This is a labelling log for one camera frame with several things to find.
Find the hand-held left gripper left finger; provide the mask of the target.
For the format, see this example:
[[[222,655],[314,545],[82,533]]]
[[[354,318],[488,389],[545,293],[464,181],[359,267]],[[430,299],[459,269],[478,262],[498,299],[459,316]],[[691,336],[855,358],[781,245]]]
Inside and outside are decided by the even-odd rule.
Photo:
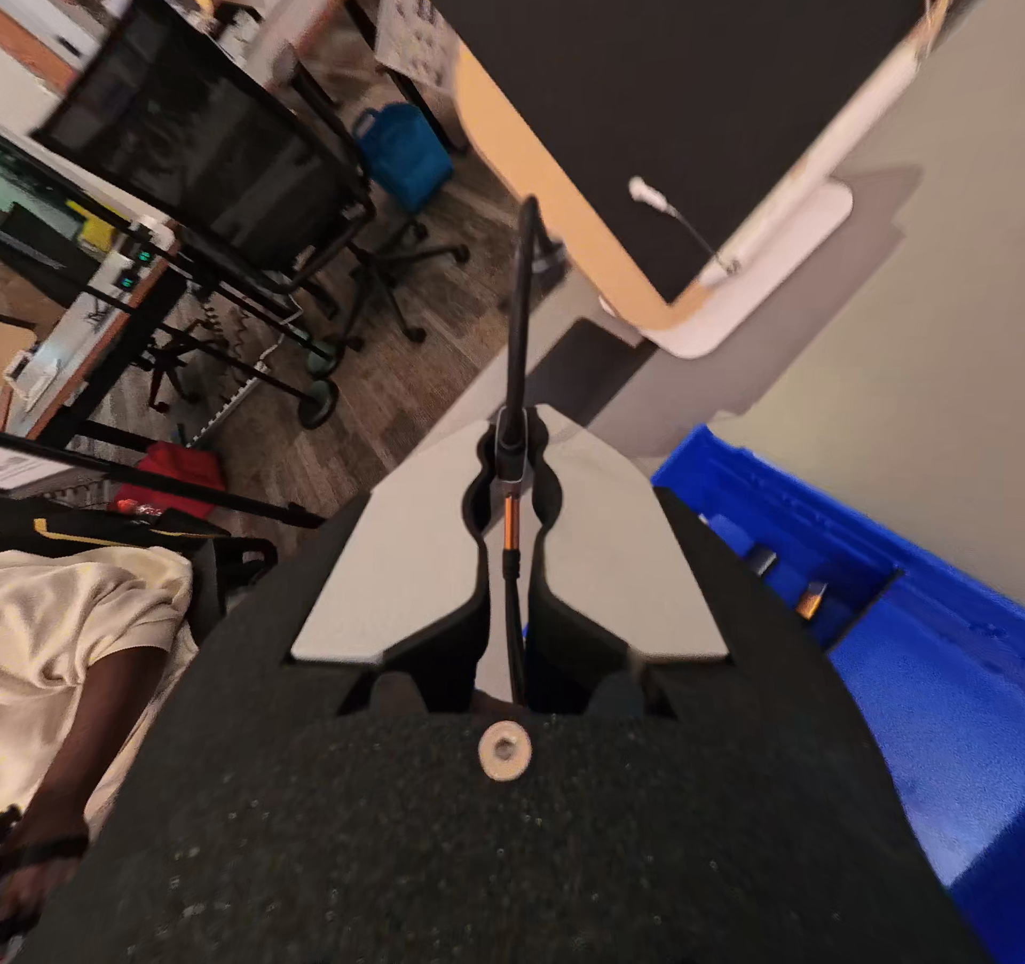
[[[486,420],[403,461],[361,509],[292,659],[405,673],[430,712],[467,711],[490,638],[490,487]]]

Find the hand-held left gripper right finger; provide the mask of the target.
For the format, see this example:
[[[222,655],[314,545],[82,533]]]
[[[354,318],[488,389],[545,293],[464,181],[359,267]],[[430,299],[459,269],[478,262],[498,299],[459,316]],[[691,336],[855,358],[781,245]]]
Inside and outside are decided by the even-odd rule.
[[[727,643],[649,477],[554,407],[532,410],[527,701],[582,713],[653,667],[725,662]]]

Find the blue storage bin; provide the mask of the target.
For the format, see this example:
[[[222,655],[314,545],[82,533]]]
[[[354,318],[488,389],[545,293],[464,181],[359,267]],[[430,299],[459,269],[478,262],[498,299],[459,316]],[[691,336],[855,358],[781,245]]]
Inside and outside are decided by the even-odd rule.
[[[700,425],[654,473],[791,608],[828,584],[806,628],[822,648],[897,568],[903,579],[827,654],[884,755],[939,881],[996,962],[1024,961],[1024,610]]]

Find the grey desk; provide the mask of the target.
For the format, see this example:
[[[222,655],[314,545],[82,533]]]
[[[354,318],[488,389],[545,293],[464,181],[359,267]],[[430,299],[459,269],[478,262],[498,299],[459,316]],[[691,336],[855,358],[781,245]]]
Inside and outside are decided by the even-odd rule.
[[[1023,603],[1023,0],[965,2],[847,129],[849,216],[717,348],[664,351],[571,259],[527,400],[596,397],[597,435],[645,466],[710,421]]]

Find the black bin divider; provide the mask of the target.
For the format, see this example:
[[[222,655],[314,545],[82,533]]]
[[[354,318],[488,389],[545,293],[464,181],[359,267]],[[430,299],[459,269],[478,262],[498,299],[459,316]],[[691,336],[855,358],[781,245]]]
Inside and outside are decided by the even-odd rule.
[[[850,637],[852,631],[859,624],[864,622],[868,615],[878,607],[881,601],[889,595],[890,590],[896,584],[900,583],[904,575],[905,572],[903,569],[895,569],[881,584],[879,589],[870,597],[866,604],[848,620],[842,622],[840,627],[826,639],[822,647],[823,652],[825,654],[830,654],[833,650],[839,647],[840,643],[845,642]]]

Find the red storage bin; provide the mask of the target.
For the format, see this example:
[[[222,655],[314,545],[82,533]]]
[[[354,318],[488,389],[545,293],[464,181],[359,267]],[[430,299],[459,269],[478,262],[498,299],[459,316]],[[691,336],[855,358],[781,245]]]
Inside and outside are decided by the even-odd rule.
[[[147,453],[135,468],[145,473],[204,488],[224,490],[222,467],[217,455],[212,452],[186,448],[170,442],[156,442],[147,448]],[[214,510],[212,505],[151,490],[137,484],[119,486],[109,508],[122,514],[155,515],[157,512],[176,511],[200,520],[206,520]]]

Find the blue bag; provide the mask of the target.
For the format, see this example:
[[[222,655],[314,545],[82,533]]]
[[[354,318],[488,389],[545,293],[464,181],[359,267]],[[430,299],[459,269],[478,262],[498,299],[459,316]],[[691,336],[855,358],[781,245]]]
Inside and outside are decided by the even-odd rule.
[[[417,106],[365,109],[352,125],[370,176],[407,214],[419,214],[455,173],[450,154]]]

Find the printed paper sheet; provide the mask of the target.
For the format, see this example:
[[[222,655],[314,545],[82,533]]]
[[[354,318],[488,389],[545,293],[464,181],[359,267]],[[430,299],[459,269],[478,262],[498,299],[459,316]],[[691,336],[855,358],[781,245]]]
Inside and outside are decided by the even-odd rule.
[[[379,0],[375,57],[415,84],[451,97],[459,39],[429,0]]]

